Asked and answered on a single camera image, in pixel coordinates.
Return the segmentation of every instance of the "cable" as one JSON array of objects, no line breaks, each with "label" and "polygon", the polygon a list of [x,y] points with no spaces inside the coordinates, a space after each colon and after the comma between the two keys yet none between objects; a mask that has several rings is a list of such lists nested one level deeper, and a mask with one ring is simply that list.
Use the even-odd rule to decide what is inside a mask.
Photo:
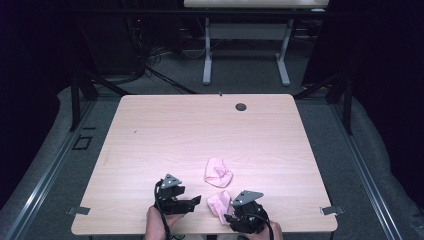
[{"label": "cable", "polygon": [[146,69],[147,70],[149,70],[153,75],[155,75],[155,76],[157,76],[158,78],[160,78],[160,79],[162,79],[163,81],[165,81],[166,83],[169,83],[173,88],[175,88],[177,91],[179,91],[180,93],[182,93],[181,91],[180,91],[180,89],[181,90],[184,90],[184,91],[186,91],[186,92],[188,92],[188,93],[191,93],[191,94],[199,94],[198,92],[196,92],[196,91],[193,91],[193,90],[191,90],[191,89],[189,89],[189,88],[187,88],[187,87],[185,87],[185,86],[183,86],[183,85],[181,85],[180,83],[178,83],[178,82],[176,82],[176,81],[174,81],[174,80],[172,80],[171,78],[169,78],[169,77],[167,77],[167,76],[165,76],[165,75],[163,75],[163,74],[161,74],[161,73],[159,73],[159,72],[157,72],[157,71],[155,71],[155,70],[153,70],[151,67],[149,67],[149,66],[146,66]]},{"label": "cable", "polygon": [[163,211],[162,211],[162,209],[160,207],[160,204],[159,204],[159,201],[158,201],[158,195],[157,195],[157,192],[158,192],[157,189],[160,188],[160,185],[161,184],[162,184],[162,182],[158,182],[155,185],[155,190],[154,190],[155,202],[156,202],[156,206],[158,207],[158,210],[159,210],[159,213],[160,213],[160,217],[162,219],[163,226],[165,228],[165,237],[166,237],[166,240],[170,240],[171,239],[171,231],[169,230],[169,226],[168,226],[168,223],[166,222],[165,215],[163,214]]},{"label": "cable", "polygon": [[203,26],[202,26],[202,24],[200,23],[199,18],[196,18],[196,21],[197,21],[197,24],[199,24],[199,28],[200,28],[200,30],[202,31],[203,36],[205,36],[205,31],[203,30]]},{"label": "cable", "polygon": [[257,217],[260,220],[262,220],[267,226],[268,226],[268,230],[269,230],[269,239],[270,240],[274,240],[274,231],[272,231],[271,228],[271,224],[269,224],[269,220],[264,219],[263,217],[256,215],[256,214],[249,214],[249,213],[245,213],[246,216],[251,216],[251,217]]},{"label": "cable", "polygon": [[152,47],[150,56],[147,58],[146,65],[151,67],[162,61],[162,54],[166,54],[168,51],[164,47]]},{"label": "cable", "polygon": [[120,79],[120,80],[109,80],[109,79],[107,79],[107,80],[109,82],[115,84],[115,85],[119,85],[119,84],[133,82],[133,81],[141,78],[143,75],[144,75],[144,73],[142,73],[142,72],[135,72],[128,78],[124,78],[124,79]]},{"label": "cable", "polygon": [[[186,57],[191,58],[191,59],[195,59],[195,58],[201,57],[203,55],[203,53],[205,52],[205,50],[206,50],[205,48],[202,49],[202,50],[200,50],[200,49],[199,50],[183,50],[183,53],[184,53],[184,55],[186,55]],[[196,56],[191,56],[187,53],[189,51],[202,51],[202,52],[200,54],[196,55]]]}]

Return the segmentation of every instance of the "black cable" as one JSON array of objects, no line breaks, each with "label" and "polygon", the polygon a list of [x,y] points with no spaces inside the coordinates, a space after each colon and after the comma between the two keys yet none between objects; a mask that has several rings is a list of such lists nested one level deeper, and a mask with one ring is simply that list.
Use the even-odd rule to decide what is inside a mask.
[{"label": "black cable", "polygon": [[143,72],[135,72],[131,74],[129,77],[126,77],[124,79],[119,79],[119,80],[107,79],[107,80],[115,85],[120,85],[124,83],[134,82],[135,80],[141,78],[143,75],[144,75]]},{"label": "black cable", "polygon": [[165,228],[165,239],[170,240],[171,239],[171,231],[169,230],[169,226],[168,226],[168,223],[166,222],[165,215],[163,214],[163,211],[160,207],[160,204],[159,204],[159,201],[158,201],[158,195],[157,195],[157,189],[161,186],[161,184],[162,184],[162,181],[156,183],[156,185],[155,185],[155,190],[154,190],[155,202],[156,202],[156,206],[158,207],[163,226]]},{"label": "black cable", "polygon": [[155,76],[157,76],[158,78],[160,78],[160,79],[162,79],[162,80],[164,80],[165,82],[167,82],[167,83],[169,83],[171,86],[173,86],[175,89],[177,89],[179,92],[181,92],[179,89],[181,89],[181,90],[184,90],[184,91],[186,91],[186,92],[188,92],[188,93],[191,93],[191,94],[199,94],[198,92],[196,92],[196,91],[193,91],[193,90],[191,90],[191,89],[189,89],[189,88],[187,88],[187,87],[185,87],[185,86],[183,86],[183,85],[181,85],[180,83],[178,83],[178,82],[176,82],[176,81],[174,81],[174,80],[172,80],[171,78],[169,78],[169,77],[167,77],[167,76],[165,76],[165,75],[163,75],[163,74],[161,74],[161,73],[159,73],[159,72],[157,72],[157,71],[155,71],[154,69],[152,69],[151,67],[148,67],[148,66],[146,66],[146,69],[147,70],[149,70],[153,75],[155,75]]},{"label": "black cable", "polygon": [[98,76],[88,70],[83,71],[83,74],[85,74],[87,77],[91,78],[92,80],[94,80],[95,82],[102,84],[103,86],[109,88],[110,90],[120,94],[121,96],[125,96],[125,95],[133,95],[130,92],[127,92],[126,90],[116,86],[115,84],[107,81],[106,79],[102,78],[101,76]]},{"label": "black cable", "polygon": [[261,217],[259,215],[256,215],[256,214],[245,213],[245,215],[246,216],[251,216],[251,217],[257,217],[260,220],[262,220],[268,226],[268,229],[269,229],[269,239],[270,240],[274,240],[274,231],[272,231],[271,224],[269,223],[269,220],[264,219],[263,217]]}]

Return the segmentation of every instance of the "metal frame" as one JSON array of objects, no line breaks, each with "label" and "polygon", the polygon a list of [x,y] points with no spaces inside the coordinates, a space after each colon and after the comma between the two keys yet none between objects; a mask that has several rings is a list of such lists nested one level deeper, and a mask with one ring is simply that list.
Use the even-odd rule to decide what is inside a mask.
[{"label": "metal frame", "polygon": [[293,20],[287,24],[242,24],[242,23],[210,23],[205,20],[205,68],[203,71],[203,84],[211,83],[212,53],[211,39],[256,39],[256,40],[282,40],[276,61],[283,86],[290,86],[289,76],[284,63],[284,56],[290,41]]},{"label": "metal frame", "polygon": [[290,9],[46,9],[52,14],[70,16],[114,15],[137,16],[143,18],[197,17],[197,18],[245,18],[245,19],[294,19],[353,21],[371,17],[375,13],[355,12],[313,12],[292,11]]},{"label": "metal frame", "polygon": [[94,109],[95,102],[88,101],[81,113],[81,124],[76,126],[74,132],[69,132],[65,139],[65,142],[61,146],[56,159],[44,172],[21,213],[13,223],[5,239],[23,239],[29,226],[32,223],[35,215],[43,204],[44,199],[47,197],[48,192],[53,186],[57,176],[60,173],[63,165],[65,164],[69,150],[72,148],[73,143],[79,136],[79,132],[82,129],[82,123],[88,118],[92,110]]},{"label": "metal frame", "polygon": [[391,240],[402,240],[402,236],[399,230],[396,227],[395,222],[391,216],[391,213],[386,205],[386,201],[381,196],[380,191],[378,190],[377,185],[375,184],[374,178],[372,177],[367,164],[359,150],[355,138],[353,135],[349,134],[344,128],[342,118],[340,117],[342,113],[336,104],[330,105],[331,112],[336,119],[337,125],[339,126],[340,131],[343,133],[344,138],[346,139],[349,148],[352,152],[354,165],[358,172],[359,178],[361,179],[364,189],[367,192],[368,198],[371,201],[371,204],[375,210],[375,213],[381,223],[384,233],[386,234],[387,239]]}]

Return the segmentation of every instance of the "dark background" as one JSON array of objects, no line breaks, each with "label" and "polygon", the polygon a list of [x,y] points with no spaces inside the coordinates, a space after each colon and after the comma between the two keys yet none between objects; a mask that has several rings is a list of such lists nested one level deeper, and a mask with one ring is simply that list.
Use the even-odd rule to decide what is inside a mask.
[{"label": "dark background", "polygon": [[[123,7],[122,1],[102,1],[102,6],[97,5],[99,1],[91,2],[55,1],[54,4]],[[108,70],[115,74],[142,72],[143,65],[134,52],[127,22],[122,17],[58,21],[60,17],[52,20],[41,11],[41,7],[49,5],[46,1],[0,4],[0,205],[3,206],[48,134],[60,106],[56,95],[70,86],[76,62],[93,72]],[[419,0],[400,4],[330,0],[329,11],[373,12],[377,17],[372,21],[324,22],[304,78],[305,84],[321,82],[346,69],[351,56],[357,57],[354,58],[358,60],[353,75],[354,96],[380,132],[394,176],[421,206],[424,206],[423,7]],[[150,28],[152,34],[178,52],[175,34],[163,36],[160,31],[164,27],[161,25],[170,29],[175,26],[167,24],[166,19],[156,23],[161,24]],[[372,37],[367,47],[358,47],[366,37]],[[355,55],[358,48],[361,54]]]}]

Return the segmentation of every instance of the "wooden table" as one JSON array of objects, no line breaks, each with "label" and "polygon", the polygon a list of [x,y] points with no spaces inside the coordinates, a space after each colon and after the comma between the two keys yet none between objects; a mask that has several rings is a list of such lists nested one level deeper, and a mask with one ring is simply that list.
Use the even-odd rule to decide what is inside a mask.
[{"label": "wooden table", "polygon": [[320,212],[330,202],[292,96],[139,95],[121,100],[81,202],[90,212],[77,214],[72,232],[144,234],[154,186],[170,173],[186,187],[180,200],[202,195],[173,233],[232,233],[206,202],[224,190],[204,181],[211,157],[233,172],[231,197],[264,193],[257,202],[284,232],[337,228]]}]

